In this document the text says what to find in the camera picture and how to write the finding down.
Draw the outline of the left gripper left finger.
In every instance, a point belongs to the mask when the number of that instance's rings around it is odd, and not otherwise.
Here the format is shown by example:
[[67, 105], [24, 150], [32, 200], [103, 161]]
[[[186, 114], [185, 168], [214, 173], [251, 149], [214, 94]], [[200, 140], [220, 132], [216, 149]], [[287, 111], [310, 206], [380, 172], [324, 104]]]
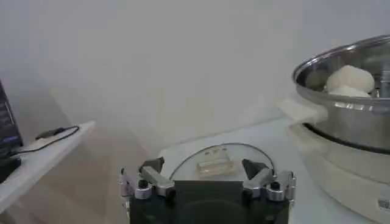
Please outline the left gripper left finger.
[[146, 160], [138, 168], [138, 182], [135, 183], [126, 173], [125, 168], [119, 171], [119, 185], [121, 196], [138, 200], [147, 200], [153, 191], [165, 200], [173, 200], [176, 196], [175, 182], [161, 175], [165, 163], [164, 157]]

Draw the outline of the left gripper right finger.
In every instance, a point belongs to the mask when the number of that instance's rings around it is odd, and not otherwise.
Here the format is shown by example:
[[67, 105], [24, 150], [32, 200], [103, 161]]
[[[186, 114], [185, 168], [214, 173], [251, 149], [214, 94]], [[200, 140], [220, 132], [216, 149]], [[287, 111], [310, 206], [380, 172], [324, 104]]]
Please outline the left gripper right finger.
[[265, 163], [249, 159], [243, 159], [241, 163], [248, 178], [243, 181], [243, 200], [265, 198], [273, 202], [295, 202], [297, 178], [293, 171], [275, 173]]

